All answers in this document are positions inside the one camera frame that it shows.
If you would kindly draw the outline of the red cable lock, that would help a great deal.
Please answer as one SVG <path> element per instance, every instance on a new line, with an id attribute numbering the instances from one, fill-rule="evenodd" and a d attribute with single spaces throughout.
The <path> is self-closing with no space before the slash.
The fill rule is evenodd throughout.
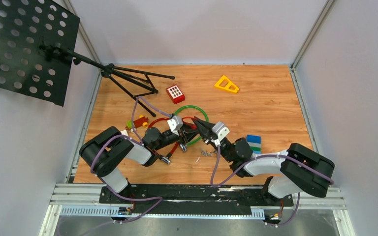
<path id="1" fill-rule="evenodd" d="M 144 164 L 144 166 L 148 167 L 153 165 L 157 160 L 161 160 L 165 164 L 169 165 L 171 163 L 170 157 L 177 149 L 178 146 L 178 135 L 172 133 L 170 130 L 166 130 L 164 132 L 160 132 L 158 128 L 154 127 L 154 125 L 160 121 L 167 121 L 168 118 L 158 118 L 152 121 L 147 130 L 145 131 L 145 135 L 143 137 L 143 144 L 146 148 L 150 150 L 152 156 L 149 160 Z M 171 151 L 166 155 L 161 155 L 158 153 L 158 150 L 168 146 L 173 145 Z"/>

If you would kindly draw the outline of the silver keys of green lock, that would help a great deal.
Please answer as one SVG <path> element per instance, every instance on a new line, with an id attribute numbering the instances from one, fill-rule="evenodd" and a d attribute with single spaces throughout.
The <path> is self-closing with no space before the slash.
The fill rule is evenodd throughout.
<path id="1" fill-rule="evenodd" d="M 218 153 L 218 151 L 217 151 L 217 150 L 214 150 L 214 151 L 211 151 L 211 152 L 210 152 L 210 155 L 213 156 L 213 155 L 216 155 L 217 153 Z"/>

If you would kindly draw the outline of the green cable lock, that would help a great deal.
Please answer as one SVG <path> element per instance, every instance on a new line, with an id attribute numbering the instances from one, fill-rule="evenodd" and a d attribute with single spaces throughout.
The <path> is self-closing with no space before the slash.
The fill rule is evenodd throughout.
<path id="1" fill-rule="evenodd" d="M 178 108 L 178 109 L 174 112 L 174 114 L 177 115 L 178 113 L 180 113 L 181 111 L 186 110 L 186 109 L 196 109 L 196 110 L 200 111 L 200 112 L 203 114 L 205 120 L 206 120 L 206 121 L 209 121 L 209 118 L 208 118 L 206 112 L 205 112 L 203 109 L 199 108 L 198 106 L 194 106 L 194 105 L 185 105 L 185 106 L 182 106 L 182 107 Z M 190 142 L 188 143 L 188 146 L 194 145 L 195 143 L 197 143 L 197 142 L 200 141 L 200 140 L 201 140 L 201 137 L 199 136 L 199 137 L 197 137 L 196 139 L 190 141 Z M 171 150 L 171 153 L 172 153 L 172 154 L 173 154 L 174 151 L 177 149 L 178 145 L 179 145 L 179 143 L 176 143 L 176 144 L 173 146 L 173 148 L 172 148 L 172 150 Z"/>

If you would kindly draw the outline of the silver keys of red lock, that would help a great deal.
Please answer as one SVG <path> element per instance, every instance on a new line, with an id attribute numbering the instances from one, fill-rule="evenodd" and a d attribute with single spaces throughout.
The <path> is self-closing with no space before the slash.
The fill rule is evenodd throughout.
<path id="1" fill-rule="evenodd" d="M 203 149 L 200 149 L 202 156 L 211 156 L 211 154 Z"/>

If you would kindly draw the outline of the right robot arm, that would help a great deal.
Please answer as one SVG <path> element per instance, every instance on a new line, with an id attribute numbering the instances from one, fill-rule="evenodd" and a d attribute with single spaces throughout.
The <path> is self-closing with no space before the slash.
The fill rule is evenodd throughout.
<path id="1" fill-rule="evenodd" d="M 324 198 L 334 183 L 334 162 L 302 144 L 292 143 L 279 152 L 258 154 L 246 138 L 229 141 L 229 129 L 222 122 L 210 123 L 198 117 L 192 121 L 203 142 L 211 145 L 217 156 L 230 164 L 233 176 L 268 175 L 261 189 L 261 198 L 267 205 L 301 192 Z"/>

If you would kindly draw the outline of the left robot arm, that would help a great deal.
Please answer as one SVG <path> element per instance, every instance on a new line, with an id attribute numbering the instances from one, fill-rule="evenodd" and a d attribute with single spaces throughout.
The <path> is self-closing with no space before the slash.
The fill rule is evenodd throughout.
<path id="1" fill-rule="evenodd" d="M 164 156 L 158 150 L 169 145 L 174 146 L 173 150 L 179 145 L 186 148 L 197 134 L 195 126 L 190 124 L 184 124 L 177 133 L 172 132 L 172 129 L 160 132 L 151 127 L 139 142 L 111 126 L 83 144 L 79 155 L 90 166 L 91 173 L 112 190 L 112 197 L 119 203 L 126 203 L 131 197 L 131 184 L 118 169 L 125 158 L 146 167 L 157 160 L 169 164 L 172 153 Z"/>

